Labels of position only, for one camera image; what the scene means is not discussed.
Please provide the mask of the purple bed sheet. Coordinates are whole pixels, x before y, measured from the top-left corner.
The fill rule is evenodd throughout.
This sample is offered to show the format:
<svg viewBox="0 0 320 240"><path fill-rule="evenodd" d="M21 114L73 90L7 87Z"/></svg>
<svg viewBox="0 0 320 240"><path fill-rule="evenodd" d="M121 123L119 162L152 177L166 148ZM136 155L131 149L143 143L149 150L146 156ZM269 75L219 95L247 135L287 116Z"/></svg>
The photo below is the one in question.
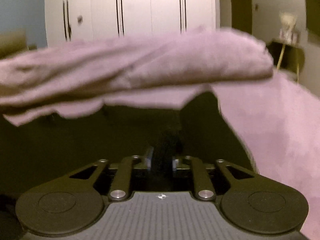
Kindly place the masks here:
<svg viewBox="0 0 320 240"><path fill-rule="evenodd" d="M309 214L302 231L319 239L319 98L280 72L212 90L260 174L304 194Z"/></svg>

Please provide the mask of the white wardrobe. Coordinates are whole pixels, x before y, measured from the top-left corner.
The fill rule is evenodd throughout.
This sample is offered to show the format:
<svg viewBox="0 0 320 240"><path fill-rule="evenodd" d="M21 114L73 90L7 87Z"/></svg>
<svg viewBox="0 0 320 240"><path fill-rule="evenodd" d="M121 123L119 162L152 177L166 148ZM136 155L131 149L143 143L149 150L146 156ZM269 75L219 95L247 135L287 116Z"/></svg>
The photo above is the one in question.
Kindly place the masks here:
<svg viewBox="0 0 320 240"><path fill-rule="evenodd" d="M44 10L50 47L220 24L219 0L44 0Z"/></svg>

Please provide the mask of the purple folded blanket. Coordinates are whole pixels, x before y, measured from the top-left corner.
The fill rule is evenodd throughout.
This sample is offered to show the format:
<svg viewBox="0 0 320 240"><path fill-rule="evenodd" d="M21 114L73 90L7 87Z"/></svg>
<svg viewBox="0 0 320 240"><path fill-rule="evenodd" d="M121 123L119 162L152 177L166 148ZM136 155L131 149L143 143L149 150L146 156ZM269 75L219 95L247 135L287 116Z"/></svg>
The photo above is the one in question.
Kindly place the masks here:
<svg viewBox="0 0 320 240"><path fill-rule="evenodd" d="M66 102L84 114L126 90L273 75L264 42L231 28L74 41L1 60L1 113Z"/></svg>

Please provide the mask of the dark side table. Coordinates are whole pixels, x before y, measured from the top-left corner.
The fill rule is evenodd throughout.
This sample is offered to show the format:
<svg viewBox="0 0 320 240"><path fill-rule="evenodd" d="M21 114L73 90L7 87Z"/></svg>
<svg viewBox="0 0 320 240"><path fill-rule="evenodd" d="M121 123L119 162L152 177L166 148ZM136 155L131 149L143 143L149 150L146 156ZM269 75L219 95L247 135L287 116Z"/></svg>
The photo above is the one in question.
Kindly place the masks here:
<svg viewBox="0 0 320 240"><path fill-rule="evenodd" d="M279 72L289 80L299 83L300 74L304 68L304 50L296 45L282 40L273 39L267 44L267 49L273 57L273 64Z"/></svg>

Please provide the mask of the black garment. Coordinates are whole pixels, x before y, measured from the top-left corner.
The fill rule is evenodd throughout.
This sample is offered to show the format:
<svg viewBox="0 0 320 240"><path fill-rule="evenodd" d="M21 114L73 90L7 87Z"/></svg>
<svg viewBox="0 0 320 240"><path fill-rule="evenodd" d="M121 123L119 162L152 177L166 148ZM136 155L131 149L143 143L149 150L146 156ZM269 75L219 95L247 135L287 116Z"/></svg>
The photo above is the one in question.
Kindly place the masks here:
<svg viewBox="0 0 320 240"><path fill-rule="evenodd" d="M52 113L21 126L1 118L1 193L18 197L99 159L116 163L150 148L160 167L171 156L191 155L253 169L217 97L204 92L180 110L105 105L91 115L67 119Z"/></svg>

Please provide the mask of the dark wall television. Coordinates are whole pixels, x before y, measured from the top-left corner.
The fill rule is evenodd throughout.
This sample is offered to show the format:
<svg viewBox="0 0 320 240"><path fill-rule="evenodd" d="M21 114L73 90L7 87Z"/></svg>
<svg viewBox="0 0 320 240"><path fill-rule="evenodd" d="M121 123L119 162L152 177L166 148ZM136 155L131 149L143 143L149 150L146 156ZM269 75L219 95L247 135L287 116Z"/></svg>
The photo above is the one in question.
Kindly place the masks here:
<svg viewBox="0 0 320 240"><path fill-rule="evenodd" d="M320 0L305 0L306 28L319 36L320 31Z"/></svg>

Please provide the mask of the bed headboard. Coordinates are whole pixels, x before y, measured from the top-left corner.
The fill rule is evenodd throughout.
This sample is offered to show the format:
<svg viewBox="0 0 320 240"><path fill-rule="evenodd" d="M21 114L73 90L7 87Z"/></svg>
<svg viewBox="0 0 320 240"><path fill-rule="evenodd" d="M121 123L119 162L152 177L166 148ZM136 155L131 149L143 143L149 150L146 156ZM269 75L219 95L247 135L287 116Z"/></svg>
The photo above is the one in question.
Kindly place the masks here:
<svg viewBox="0 0 320 240"><path fill-rule="evenodd" d="M1 32L1 59L36 49L36 44L27 44L27 35L24 29Z"/></svg>

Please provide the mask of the decorative item on table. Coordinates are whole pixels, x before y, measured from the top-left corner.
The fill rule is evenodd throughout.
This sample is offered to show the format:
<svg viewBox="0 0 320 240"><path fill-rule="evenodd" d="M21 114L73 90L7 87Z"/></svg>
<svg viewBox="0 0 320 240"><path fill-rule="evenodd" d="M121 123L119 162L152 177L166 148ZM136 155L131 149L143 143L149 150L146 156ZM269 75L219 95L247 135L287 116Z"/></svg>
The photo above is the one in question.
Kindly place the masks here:
<svg viewBox="0 0 320 240"><path fill-rule="evenodd" d="M290 12L281 12L279 14L281 29L279 38L288 44L297 44L299 32L296 30L297 15Z"/></svg>

